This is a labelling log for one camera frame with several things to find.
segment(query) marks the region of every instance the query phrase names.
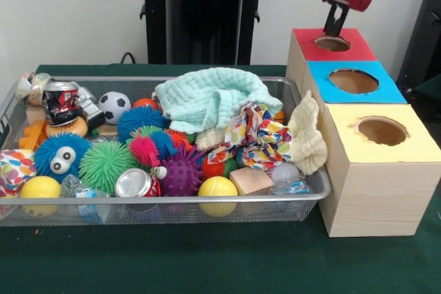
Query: light green towel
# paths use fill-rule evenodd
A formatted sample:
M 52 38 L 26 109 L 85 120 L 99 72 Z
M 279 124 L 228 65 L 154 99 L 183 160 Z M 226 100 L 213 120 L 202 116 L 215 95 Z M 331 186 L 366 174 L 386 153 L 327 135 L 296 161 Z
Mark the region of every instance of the light green towel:
M 282 109 L 255 74 L 233 68 L 189 72 L 156 86 L 155 92 L 164 116 L 172 120 L 170 129 L 186 134 L 226 128 L 249 101 L 265 104 L 271 115 Z

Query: white wall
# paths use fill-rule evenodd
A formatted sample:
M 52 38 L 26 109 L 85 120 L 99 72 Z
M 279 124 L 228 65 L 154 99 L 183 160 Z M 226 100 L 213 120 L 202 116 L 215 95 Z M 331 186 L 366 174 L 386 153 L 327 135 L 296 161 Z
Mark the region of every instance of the white wall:
M 0 97 L 25 70 L 40 63 L 118 62 L 131 51 L 147 61 L 143 0 L 0 0 Z M 398 75 L 421 0 L 373 0 L 350 12 L 392 76 Z M 260 0 L 253 64 L 286 64 L 292 27 L 322 27 L 329 6 L 320 0 Z

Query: circular hole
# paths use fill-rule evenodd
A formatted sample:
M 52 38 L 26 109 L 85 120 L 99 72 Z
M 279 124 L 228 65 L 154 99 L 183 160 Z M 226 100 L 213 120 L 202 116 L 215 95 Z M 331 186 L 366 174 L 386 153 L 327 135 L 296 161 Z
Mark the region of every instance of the circular hole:
M 351 44 L 341 37 L 322 36 L 316 39 L 316 46 L 331 52 L 346 52 Z
M 353 94 L 374 92 L 380 86 L 374 77 L 355 69 L 336 70 L 329 75 L 329 79 L 339 89 Z
M 398 122 L 385 117 L 370 117 L 358 123 L 358 131 L 379 145 L 396 146 L 407 138 L 406 129 Z

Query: purple spiky ball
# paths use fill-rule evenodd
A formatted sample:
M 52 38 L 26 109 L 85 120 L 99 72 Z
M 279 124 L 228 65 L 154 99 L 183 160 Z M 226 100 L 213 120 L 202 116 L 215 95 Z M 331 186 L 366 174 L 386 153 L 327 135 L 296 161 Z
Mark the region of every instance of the purple spiky ball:
M 162 196 L 194 196 L 202 185 L 202 171 L 196 163 L 203 152 L 196 148 L 187 152 L 180 146 L 178 152 L 162 161 L 167 175 L 160 180 Z

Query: soccer ball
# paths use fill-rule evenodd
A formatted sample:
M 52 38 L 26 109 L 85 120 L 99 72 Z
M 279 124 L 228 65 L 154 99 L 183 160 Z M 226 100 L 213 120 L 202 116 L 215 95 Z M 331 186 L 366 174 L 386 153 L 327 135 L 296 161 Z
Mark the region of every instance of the soccer ball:
M 117 125 L 123 112 L 132 108 L 132 105 L 125 94 L 108 92 L 99 99 L 98 107 L 103 111 L 108 124 Z

